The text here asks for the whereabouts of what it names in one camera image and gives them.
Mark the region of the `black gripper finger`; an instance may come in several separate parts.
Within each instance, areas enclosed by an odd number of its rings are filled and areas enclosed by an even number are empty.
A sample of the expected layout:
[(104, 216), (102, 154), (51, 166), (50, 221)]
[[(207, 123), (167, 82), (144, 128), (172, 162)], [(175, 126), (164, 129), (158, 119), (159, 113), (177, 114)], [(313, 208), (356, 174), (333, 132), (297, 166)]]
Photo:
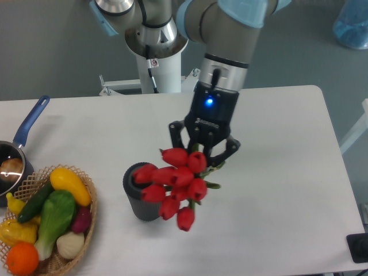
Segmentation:
[(185, 128), (184, 120), (173, 121), (169, 124), (168, 128), (171, 137), (172, 147), (181, 148), (186, 152), (189, 152), (189, 149), (184, 146), (181, 136), (181, 132)]
[(239, 148), (241, 144), (238, 140), (229, 136), (226, 138), (225, 150), (213, 157), (208, 157), (208, 167), (218, 167), (220, 164), (225, 162), (231, 155), (233, 155)]

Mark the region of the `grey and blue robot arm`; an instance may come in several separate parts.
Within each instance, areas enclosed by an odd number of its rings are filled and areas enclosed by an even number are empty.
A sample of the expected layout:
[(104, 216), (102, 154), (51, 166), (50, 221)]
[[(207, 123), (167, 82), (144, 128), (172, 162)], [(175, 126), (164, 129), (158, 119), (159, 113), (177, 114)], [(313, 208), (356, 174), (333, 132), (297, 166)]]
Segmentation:
[(110, 36), (123, 35), (139, 68), (144, 94), (181, 90), (181, 53), (189, 41), (206, 46), (189, 114), (170, 124), (171, 141), (191, 152), (199, 144), (211, 167), (240, 143), (230, 122), (267, 16), (288, 1), (91, 1), (90, 9)]

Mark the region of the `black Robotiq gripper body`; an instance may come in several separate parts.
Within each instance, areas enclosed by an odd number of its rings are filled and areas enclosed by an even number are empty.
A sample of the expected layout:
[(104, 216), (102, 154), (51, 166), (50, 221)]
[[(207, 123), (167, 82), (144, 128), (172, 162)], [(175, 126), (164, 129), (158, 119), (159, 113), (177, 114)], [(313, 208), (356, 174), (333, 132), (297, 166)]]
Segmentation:
[(190, 145), (198, 143), (206, 151), (227, 141), (226, 150), (235, 152), (240, 143), (231, 138), (230, 122), (237, 104), (239, 92), (223, 90), (198, 82), (194, 88), (189, 114), (185, 117), (185, 127), (190, 137)]

